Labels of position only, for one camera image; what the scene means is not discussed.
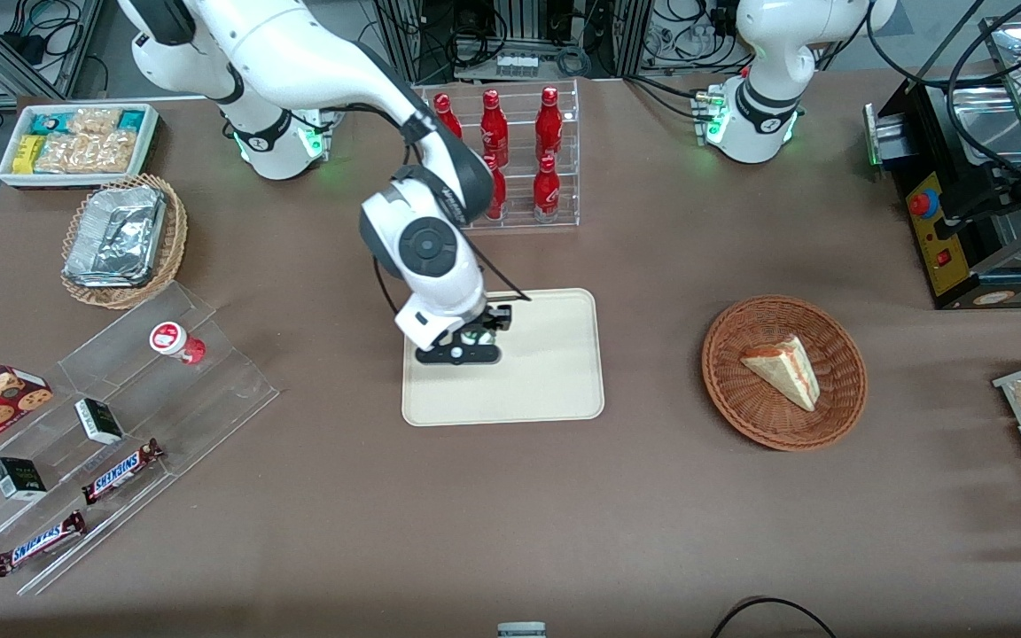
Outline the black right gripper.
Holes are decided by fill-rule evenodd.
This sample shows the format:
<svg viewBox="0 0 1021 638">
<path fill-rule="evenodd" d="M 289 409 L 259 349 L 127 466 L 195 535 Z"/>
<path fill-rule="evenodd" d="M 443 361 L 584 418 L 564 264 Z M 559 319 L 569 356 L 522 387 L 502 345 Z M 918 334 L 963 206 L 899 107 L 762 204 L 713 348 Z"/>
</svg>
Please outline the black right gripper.
<svg viewBox="0 0 1021 638">
<path fill-rule="evenodd" d="M 475 318 L 482 330 L 493 331 L 493 344 L 502 343 L 503 333 L 510 329 L 513 323 L 513 307 L 510 304 L 499 304 L 499 306 L 486 306 L 485 310 Z M 461 328 L 454 334 L 454 346 L 472 346 L 472 331 L 470 328 Z"/>
</svg>

